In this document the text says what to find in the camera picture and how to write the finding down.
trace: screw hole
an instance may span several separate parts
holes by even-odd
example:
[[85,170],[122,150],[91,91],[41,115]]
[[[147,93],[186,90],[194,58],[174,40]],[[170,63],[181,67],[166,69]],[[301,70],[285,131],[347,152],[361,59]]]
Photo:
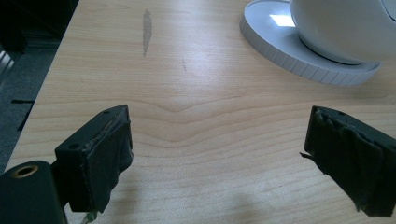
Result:
[[79,147],[79,144],[72,144],[69,146],[70,149],[76,149]]
[[14,178],[25,178],[26,176],[34,174],[37,170],[38,170],[38,166],[27,165],[15,171],[12,176]]

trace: wooden table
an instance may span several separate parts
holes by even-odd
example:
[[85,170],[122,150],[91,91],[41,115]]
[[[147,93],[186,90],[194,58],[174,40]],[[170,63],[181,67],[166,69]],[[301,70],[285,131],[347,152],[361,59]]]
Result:
[[80,0],[8,168],[127,104],[134,162],[96,223],[394,223],[299,152],[312,105],[396,137],[396,61],[356,87],[295,76],[241,35],[248,2]]

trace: white cup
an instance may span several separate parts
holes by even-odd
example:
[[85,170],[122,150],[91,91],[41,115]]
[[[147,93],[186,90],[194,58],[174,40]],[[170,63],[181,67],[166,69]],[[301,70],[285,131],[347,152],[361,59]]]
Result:
[[300,38],[339,63],[396,58],[396,0],[290,0]]

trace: brass insert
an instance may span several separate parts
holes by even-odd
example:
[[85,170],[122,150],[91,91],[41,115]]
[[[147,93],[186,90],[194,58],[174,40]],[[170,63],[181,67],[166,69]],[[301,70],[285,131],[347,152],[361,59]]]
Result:
[[36,165],[26,165],[26,166],[19,168],[14,173],[12,173],[12,177],[25,178],[29,175],[34,174],[37,170],[38,170],[38,166],[36,166]]

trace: gray carpet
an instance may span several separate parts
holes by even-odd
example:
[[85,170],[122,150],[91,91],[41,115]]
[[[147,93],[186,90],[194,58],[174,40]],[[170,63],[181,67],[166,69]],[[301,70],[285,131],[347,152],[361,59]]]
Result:
[[3,65],[0,67],[0,174],[7,166],[60,43],[41,33],[31,32],[26,37],[28,45],[23,54],[8,53],[13,64],[7,61],[8,57],[0,57]]

